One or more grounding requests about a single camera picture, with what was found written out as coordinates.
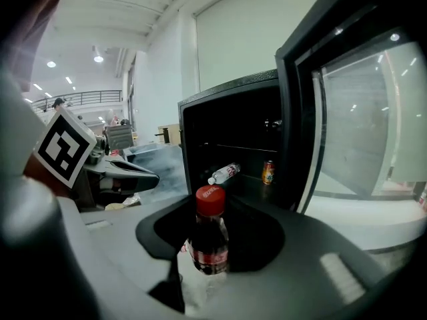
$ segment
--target white panel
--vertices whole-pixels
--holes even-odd
[[[276,68],[274,54],[316,0],[221,0],[197,17],[200,90]]]

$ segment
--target person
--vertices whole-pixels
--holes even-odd
[[[63,106],[64,106],[64,100],[58,97],[52,105],[53,110],[51,109],[47,112],[47,115],[45,118],[45,124],[49,124],[49,122],[52,120],[55,113],[59,110],[59,108]]]
[[[62,98],[58,97],[55,100],[54,104],[52,105],[52,108],[54,108],[55,111],[58,111],[59,108],[61,108],[63,106],[64,106],[64,100]]]

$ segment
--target coca-cola bottle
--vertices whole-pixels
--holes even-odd
[[[195,267],[206,275],[227,269],[228,232],[222,214],[226,192],[217,185],[200,187],[195,199],[195,226],[189,236],[189,252]]]

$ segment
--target ceiling light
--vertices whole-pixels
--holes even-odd
[[[390,36],[390,39],[391,39],[391,40],[393,40],[393,41],[398,41],[398,40],[400,39],[400,36],[399,36],[399,34],[397,34],[397,33],[393,33],[393,34]]]

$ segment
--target plastic bottle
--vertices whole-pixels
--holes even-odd
[[[240,165],[238,163],[230,163],[229,165],[218,169],[216,172],[213,172],[212,177],[210,177],[207,182],[210,185],[222,184],[224,181],[233,177],[239,172]]]
[[[226,192],[220,186],[203,186],[195,200],[195,227],[188,239],[193,264],[206,275],[222,273],[228,259],[228,232],[222,218]]]

